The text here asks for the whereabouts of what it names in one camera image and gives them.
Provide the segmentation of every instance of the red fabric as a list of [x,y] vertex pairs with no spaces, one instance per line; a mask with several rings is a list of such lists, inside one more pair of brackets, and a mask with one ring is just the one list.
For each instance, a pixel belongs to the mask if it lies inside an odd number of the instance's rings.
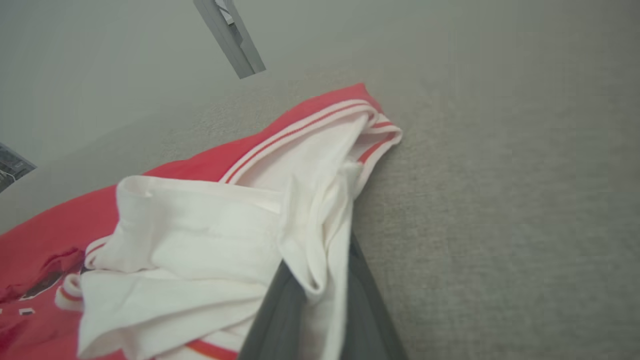
[[[219,181],[244,154],[287,126],[336,102],[363,99],[381,112],[363,84],[313,97],[287,111],[260,133],[174,161],[145,173],[173,179]],[[84,250],[111,234],[118,222],[115,185],[69,200],[0,236],[0,357],[75,359],[80,313],[58,309],[55,282],[77,271]],[[19,300],[38,284],[51,287]],[[32,308],[31,315],[19,309]],[[115,353],[103,359],[123,359]]]

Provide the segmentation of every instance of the red and white striped trim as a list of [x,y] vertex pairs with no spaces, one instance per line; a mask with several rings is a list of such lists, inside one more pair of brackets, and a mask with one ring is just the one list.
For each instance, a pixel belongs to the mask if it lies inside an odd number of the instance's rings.
[[235,184],[249,168],[265,158],[268,154],[276,151],[279,147],[342,117],[358,112],[369,114],[369,121],[363,134],[389,133],[389,136],[366,150],[358,159],[359,162],[364,164],[364,169],[356,186],[356,193],[359,193],[367,182],[373,170],[373,165],[391,146],[400,142],[402,137],[402,131],[393,125],[384,114],[378,113],[378,111],[365,100],[338,102],[287,126],[247,152],[227,171],[220,179],[220,182]]
[[107,244],[109,240],[109,236],[105,236],[101,239],[95,240],[89,246],[87,246],[84,252],[84,267],[90,270],[95,270],[95,266],[93,265],[93,260],[98,255],[97,250],[101,249],[103,246]]
[[84,311],[79,274],[70,274],[65,277],[62,285],[56,290],[54,301],[60,309]]
[[247,152],[227,173],[220,179],[221,183],[235,184],[238,179],[256,162],[271,154],[279,147],[301,137],[309,132],[323,127],[341,117],[360,111],[366,111],[375,117],[378,112],[365,100],[348,100],[333,104],[317,113],[285,127],[277,134],[263,141],[260,145]]
[[191,350],[215,360],[236,360],[238,353],[203,340],[193,340],[185,345]]

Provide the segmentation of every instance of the folded clothing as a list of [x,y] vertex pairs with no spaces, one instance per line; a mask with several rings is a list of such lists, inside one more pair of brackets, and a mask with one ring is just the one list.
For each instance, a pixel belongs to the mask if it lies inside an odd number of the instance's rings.
[[[132,359],[231,359],[284,258],[310,299],[307,316],[330,319],[305,330],[305,357],[337,358],[344,304],[323,300],[345,296],[346,272],[339,269],[346,264],[353,199],[400,136],[356,85],[300,104],[257,135],[123,180],[117,209],[113,187],[62,204],[0,238],[28,269],[2,272],[2,306],[24,298],[50,268],[45,254],[28,249],[34,240],[16,242],[51,234],[43,249],[48,256],[86,248],[85,265],[94,269],[43,291],[57,291],[64,309],[84,310],[79,355],[121,348]],[[58,274],[77,266],[56,264]],[[77,331],[77,313],[38,329],[28,324],[57,311],[42,305],[23,316],[4,351],[19,359],[75,348],[68,335]],[[196,326],[204,315],[206,324]],[[52,336],[59,325],[66,336]],[[73,358],[65,354],[60,358]]]

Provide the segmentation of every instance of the gray carpet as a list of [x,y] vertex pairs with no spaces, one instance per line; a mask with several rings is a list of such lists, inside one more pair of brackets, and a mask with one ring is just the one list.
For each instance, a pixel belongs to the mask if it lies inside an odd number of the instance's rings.
[[410,358],[639,358],[639,3],[424,8],[36,169],[0,194],[29,199],[3,208],[0,231],[364,81],[405,138],[354,231]]

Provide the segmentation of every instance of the white fabric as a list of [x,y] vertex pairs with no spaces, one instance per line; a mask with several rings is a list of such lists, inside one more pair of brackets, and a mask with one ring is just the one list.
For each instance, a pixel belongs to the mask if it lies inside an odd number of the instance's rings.
[[284,259],[308,298],[301,358],[338,359],[351,212],[373,165],[358,159],[399,132],[374,128],[385,119],[368,104],[303,119],[294,126],[312,126],[238,161],[230,184],[120,182],[120,221],[87,249],[79,357],[195,357],[182,345],[196,339],[238,351]]

